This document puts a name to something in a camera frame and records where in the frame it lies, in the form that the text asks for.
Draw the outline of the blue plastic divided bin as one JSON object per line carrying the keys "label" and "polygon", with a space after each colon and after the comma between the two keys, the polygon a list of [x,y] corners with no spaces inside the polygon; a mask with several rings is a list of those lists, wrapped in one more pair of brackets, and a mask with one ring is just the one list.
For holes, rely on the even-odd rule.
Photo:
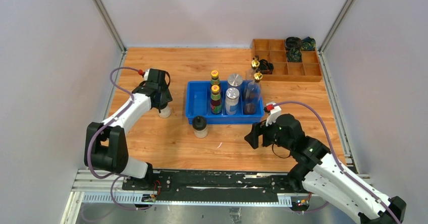
{"label": "blue plastic divided bin", "polygon": [[211,96],[211,83],[210,81],[189,81],[187,84],[186,91],[186,107],[185,115],[189,124],[192,124],[193,119],[196,116],[205,117],[208,124],[253,124],[260,122],[264,115],[264,103],[263,99],[260,98],[258,104],[255,105],[255,113],[247,115],[244,113],[244,100],[240,97],[237,104],[237,112],[233,115],[226,113],[225,106],[223,106],[219,114],[214,114],[210,107],[210,96]]}

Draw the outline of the black lid seasoning jar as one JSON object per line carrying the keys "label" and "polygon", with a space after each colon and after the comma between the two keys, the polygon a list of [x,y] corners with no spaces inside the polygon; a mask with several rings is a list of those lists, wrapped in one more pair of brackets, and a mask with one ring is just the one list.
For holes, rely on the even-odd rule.
{"label": "black lid seasoning jar", "polygon": [[204,116],[196,116],[192,120],[192,127],[197,138],[205,138],[207,136],[207,120]]}

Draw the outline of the blue label shaker jar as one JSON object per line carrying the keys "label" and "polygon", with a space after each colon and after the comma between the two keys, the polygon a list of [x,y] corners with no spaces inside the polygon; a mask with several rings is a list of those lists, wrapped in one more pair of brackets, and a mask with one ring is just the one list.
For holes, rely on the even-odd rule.
{"label": "blue label shaker jar", "polygon": [[228,115],[235,115],[238,110],[240,91],[236,88],[228,88],[225,93],[225,110]]}

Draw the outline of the sauce bottle yellow cap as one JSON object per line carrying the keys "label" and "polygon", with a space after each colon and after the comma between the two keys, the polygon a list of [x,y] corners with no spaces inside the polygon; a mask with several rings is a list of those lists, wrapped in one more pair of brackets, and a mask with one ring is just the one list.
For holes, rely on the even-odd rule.
{"label": "sauce bottle yellow cap", "polygon": [[219,85],[211,86],[210,95],[210,109],[213,114],[220,114],[222,112],[222,97]]}
{"label": "sauce bottle yellow cap", "polygon": [[210,80],[210,83],[211,83],[211,85],[213,86],[213,85],[217,85],[217,86],[219,86],[220,87],[220,79],[219,79],[219,72],[217,71],[217,70],[213,70],[213,71],[211,71],[211,80]]}

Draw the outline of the silver lid powder jar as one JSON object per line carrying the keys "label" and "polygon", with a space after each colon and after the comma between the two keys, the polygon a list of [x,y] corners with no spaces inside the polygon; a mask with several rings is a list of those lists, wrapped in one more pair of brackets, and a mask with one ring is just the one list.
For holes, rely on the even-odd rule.
{"label": "silver lid powder jar", "polygon": [[241,90],[243,84],[243,77],[237,73],[230,74],[227,78],[228,88],[236,88]]}

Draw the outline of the glass oil bottle gold spout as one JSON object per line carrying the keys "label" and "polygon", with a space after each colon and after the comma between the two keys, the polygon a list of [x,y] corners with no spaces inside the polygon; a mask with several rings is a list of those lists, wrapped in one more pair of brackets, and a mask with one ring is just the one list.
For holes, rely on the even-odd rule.
{"label": "glass oil bottle gold spout", "polygon": [[253,76],[255,73],[259,71],[260,61],[259,57],[256,55],[252,58],[252,61],[250,63],[250,68],[246,70],[245,72],[245,81],[251,81],[253,80]]}

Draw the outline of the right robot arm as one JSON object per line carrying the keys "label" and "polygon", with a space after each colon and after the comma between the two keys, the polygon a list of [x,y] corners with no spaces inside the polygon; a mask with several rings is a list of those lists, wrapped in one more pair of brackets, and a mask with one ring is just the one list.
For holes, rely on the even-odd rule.
{"label": "right robot arm", "polygon": [[318,195],[356,223],[403,223],[406,202],[402,198],[389,197],[365,182],[336,160],[326,145],[307,136],[291,114],[280,115],[270,125],[254,123],[244,139],[256,149],[260,136],[264,147],[283,147],[296,160],[288,174],[292,191]]}

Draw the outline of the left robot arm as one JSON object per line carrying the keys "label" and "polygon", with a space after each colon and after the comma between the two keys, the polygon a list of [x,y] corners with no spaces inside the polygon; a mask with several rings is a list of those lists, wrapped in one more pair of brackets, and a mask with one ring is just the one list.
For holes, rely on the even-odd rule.
{"label": "left robot arm", "polygon": [[142,190],[154,186],[153,166],[130,157],[126,135],[134,124],[151,109],[160,117],[170,116],[172,96],[165,80],[144,80],[113,115],[100,123],[92,122],[86,130],[84,164],[97,179],[112,175],[135,181]]}

